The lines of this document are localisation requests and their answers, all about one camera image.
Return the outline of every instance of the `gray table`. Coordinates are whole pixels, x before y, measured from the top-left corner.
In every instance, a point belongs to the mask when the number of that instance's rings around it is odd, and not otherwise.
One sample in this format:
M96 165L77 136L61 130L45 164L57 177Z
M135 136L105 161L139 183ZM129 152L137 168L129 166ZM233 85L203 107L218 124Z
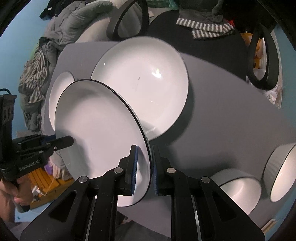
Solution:
M70 71L76 80L90 78L98 60L115 44L68 45L59 57L48 93L64 71ZM208 62L181 55L190 79L187 102L175 124L150 144L159 145L160 154L191 177L212 176L234 167L260 180L272 151L281 144L296 141L295 129L266 97L241 79ZM43 107L43 131L54 134L47 114L48 96ZM283 199L271 203L264 184L262 187L261 199L249 215L259 227L275 216L291 193L290 190ZM170 237L170 198L157 197L153 185L138 204L118 210Z

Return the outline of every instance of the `striped cloth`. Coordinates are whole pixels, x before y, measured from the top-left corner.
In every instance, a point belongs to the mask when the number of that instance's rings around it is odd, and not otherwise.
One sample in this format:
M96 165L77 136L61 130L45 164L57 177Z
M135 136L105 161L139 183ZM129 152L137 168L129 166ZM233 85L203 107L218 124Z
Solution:
M28 103L32 104L45 99L41 88L47 77L47 72L44 54L38 46L33 59L25 63L18 87L18 91L28 97Z
M192 35L194 39L215 38L223 35L229 35L234 31L233 26L229 23L206 24L184 18L178 18L176 24L192 28Z

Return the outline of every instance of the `yellow wooden object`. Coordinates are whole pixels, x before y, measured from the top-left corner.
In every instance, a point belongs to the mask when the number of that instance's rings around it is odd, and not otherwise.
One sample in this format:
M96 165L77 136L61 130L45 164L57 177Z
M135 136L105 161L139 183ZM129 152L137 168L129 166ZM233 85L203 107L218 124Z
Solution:
M50 201L55 200L63 191L65 191L73 182L71 178L67 181L62 179L54 179L53 176L48 175L46 171L39 168L29 173L29 179L32 184L32 188L37 186L45 196L39 194L39 201L33 201L30 204L31 209L42 206Z

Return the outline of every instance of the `blue wall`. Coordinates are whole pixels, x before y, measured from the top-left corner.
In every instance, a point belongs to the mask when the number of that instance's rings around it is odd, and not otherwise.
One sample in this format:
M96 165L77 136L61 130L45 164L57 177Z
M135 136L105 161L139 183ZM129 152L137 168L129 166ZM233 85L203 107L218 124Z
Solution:
M277 26L274 30L279 44L283 69L283 99L281 111L296 127L296 51L283 30Z
M279 44L283 70L283 98L281 111L296 128L296 51L292 47L283 30L277 26L274 29ZM276 214L277 223L265 235L268 240L283 223L296 199L296 189L293 190L285 205Z
M49 0L31 0L12 20L0 37L0 88L18 95L18 81L34 46L44 33L49 20L39 18ZM19 130L26 130L19 99L16 99L12 122L13 138Z

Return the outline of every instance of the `bolt head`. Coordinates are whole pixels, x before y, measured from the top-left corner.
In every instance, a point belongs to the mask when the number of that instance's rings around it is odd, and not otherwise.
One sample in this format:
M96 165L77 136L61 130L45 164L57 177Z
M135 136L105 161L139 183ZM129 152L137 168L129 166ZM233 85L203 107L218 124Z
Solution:
M167 169L167 172L168 172L168 173L175 173L175 172L176 172L176 169L173 168L173 167L169 167L169 168Z
M208 177L202 177L202 182L203 183L209 183L210 181L211 181L210 178L208 178Z
M123 169L121 167L116 167L113 170L115 173L121 173L123 171Z
M87 176L81 176L80 178L78 178L78 181L80 183L85 183L87 181Z

